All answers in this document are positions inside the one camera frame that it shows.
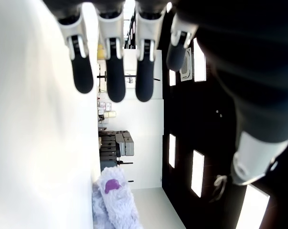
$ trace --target gray box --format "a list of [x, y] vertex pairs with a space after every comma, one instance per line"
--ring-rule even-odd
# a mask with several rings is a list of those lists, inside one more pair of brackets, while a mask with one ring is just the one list
[[125, 140], [123, 137], [123, 134], [116, 134], [115, 135], [115, 140], [119, 144], [119, 150], [120, 150], [120, 155], [125, 156]]
[[123, 137], [131, 137], [130, 132], [123, 133]]
[[126, 156], [134, 156], [134, 142], [132, 138], [125, 137], [124, 140], [125, 140], [125, 145], [126, 145], [126, 149], [125, 149]]

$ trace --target ceiling light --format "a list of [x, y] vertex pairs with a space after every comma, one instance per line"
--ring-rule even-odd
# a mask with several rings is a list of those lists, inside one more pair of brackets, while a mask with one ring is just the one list
[[259, 229], [270, 196], [253, 185], [248, 185], [236, 229]]
[[174, 168], [176, 158], [176, 137], [169, 135], [169, 164]]
[[193, 40], [193, 60], [195, 82], [206, 81], [205, 56], [197, 43], [197, 38]]
[[166, 6], [167, 12], [169, 12], [171, 9], [172, 9], [172, 3], [171, 3], [171, 2], [168, 2], [168, 3], [167, 3], [167, 6]]
[[169, 70], [169, 86], [176, 85], [176, 72]]
[[201, 197], [202, 182], [203, 182], [203, 167], [204, 167], [204, 155], [193, 151], [192, 157], [192, 190]]

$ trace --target white wall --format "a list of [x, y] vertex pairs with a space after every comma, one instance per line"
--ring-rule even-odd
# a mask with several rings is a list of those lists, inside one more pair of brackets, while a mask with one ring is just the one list
[[[125, 71], [136, 71], [137, 50], [124, 50]], [[115, 118], [109, 118], [108, 124], [102, 124], [107, 130], [128, 130], [134, 141], [134, 156], [123, 156], [120, 160], [133, 162], [133, 165], [121, 165], [132, 189], [161, 187], [162, 176], [162, 136], [164, 134], [164, 101], [162, 99], [162, 55], [156, 51], [154, 65], [154, 92], [152, 99], [140, 102], [134, 88], [127, 88], [126, 97], [120, 103], [112, 103], [116, 111]], [[106, 93], [99, 95], [102, 102], [111, 102]]]
[[96, 88], [75, 89], [56, 21], [42, 1], [0, 0], [0, 229], [91, 229], [98, 160]]
[[132, 190], [144, 229], [185, 229], [162, 188]]

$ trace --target white surface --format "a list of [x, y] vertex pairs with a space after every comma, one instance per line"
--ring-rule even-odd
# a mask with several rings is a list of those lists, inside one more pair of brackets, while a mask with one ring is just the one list
[[176, 85], [176, 72], [169, 70], [169, 86]]
[[248, 185], [236, 229], [259, 229], [270, 196]]
[[162, 186], [162, 136], [138, 136], [131, 133], [134, 141], [134, 156], [123, 156], [124, 162], [132, 165], [121, 165], [125, 170], [131, 189]]
[[176, 160], [176, 137], [169, 135], [169, 164], [171, 167], [175, 167]]
[[167, 5], [166, 5], [166, 11], [167, 13], [172, 9], [172, 3], [171, 2], [168, 2]]
[[192, 158], [192, 190], [201, 197], [202, 182], [203, 182], [203, 167], [204, 167], [204, 155], [193, 151]]
[[195, 82], [206, 81], [205, 55], [197, 43], [197, 38], [193, 40], [193, 52]]
[[107, 124], [107, 130], [128, 130], [131, 136], [164, 134], [164, 101], [150, 100], [142, 103], [139, 100], [123, 100], [112, 103], [116, 118]]
[[[86, 7], [93, 62], [98, 24]], [[0, 1], [0, 229], [92, 228], [94, 90], [75, 89], [68, 48], [41, 1]]]
[[145, 229], [185, 229], [162, 188], [132, 190]]

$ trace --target robotic hand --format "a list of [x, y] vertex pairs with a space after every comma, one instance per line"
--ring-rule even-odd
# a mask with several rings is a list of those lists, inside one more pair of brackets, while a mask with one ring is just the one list
[[[65, 44], [69, 47], [75, 86], [78, 91], [88, 93], [93, 88], [93, 77], [81, 11], [83, 0], [44, 0], [44, 2], [56, 17]], [[101, 42], [106, 50], [108, 95], [112, 101], [120, 102], [126, 92], [122, 52], [124, 0], [90, 0], [90, 2], [94, 4], [98, 13]], [[159, 43], [165, 7], [168, 2], [168, 0], [136, 1], [136, 44], [139, 49], [136, 95], [143, 102], [152, 97], [154, 51]], [[257, 58], [251, 56], [248, 50], [253, 48], [251, 43], [258, 42], [262, 37], [258, 37], [257, 32], [248, 29], [252, 24], [250, 26], [247, 24], [251, 23], [247, 18], [244, 24], [236, 25], [234, 20], [230, 17], [226, 20], [223, 15], [219, 16], [221, 20], [211, 19], [210, 17], [214, 15], [200, 10], [205, 3], [201, 3], [202, 5], [197, 8], [192, 7], [191, 12], [188, 9], [187, 0], [176, 0], [173, 3], [177, 6], [177, 13], [171, 27], [167, 66], [173, 71], [181, 68], [186, 48], [195, 36], [198, 25], [203, 25], [203, 32], [196, 34], [197, 40], [207, 58], [214, 64], [220, 83], [233, 97], [236, 107], [238, 150], [234, 155], [231, 168], [233, 182], [238, 185], [250, 184], [275, 167], [276, 157], [288, 145], [288, 70], [285, 71], [283, 65], [277, 66], [273, 72], [268, 71], [269, 69], [258, 70], [250, 66], [251, 60], [246, 62], [243, 58], [237, 58], [240, 52], [250, 56], [250, 59]], [[223, 11], [225, 8], [222, 4], [220, 2], [207, 7], [213, 9], [220, 7]], [[270, 18], [273, 19], [273, 15], [277, 15], [278, 12], [271, 11]], [[230, 11], [230, 8], [228, 12], [222, 12], [222, 14], [233, 14], [232, 18], [238, 17]], [[246, 12], [241, 14], [241, 17], [242, 15], [251, 14]], [[272, 30], [275, 30], [274, 27], [270, 29], [271, 32], [267, 30], [263, 35], [267, 34], [267, 37], [272, 37]], [[249, 40], [244, 42], [240, 39], [241, 45], [235, 45], [235, 42], [230, 39], [236, 31], [239, 34], [247, 34]], [[278, 34], [284, 37], [285, 32], [281, 30]], [[279, 39], [278, 43], [281, 42], [286, 44], [287, 40]], [[238, 49], [240, 47], [246, 48], [241, 51]], [[261, 54], [259, 61], [265, 60], [267, 64], [270, 64], [271, 58], [276, 54], [270, 53], [268, 57], [266, 53], [270, 52], [270, 49], [264, 50], [259, 45], [255, 52], [257, 56]]]

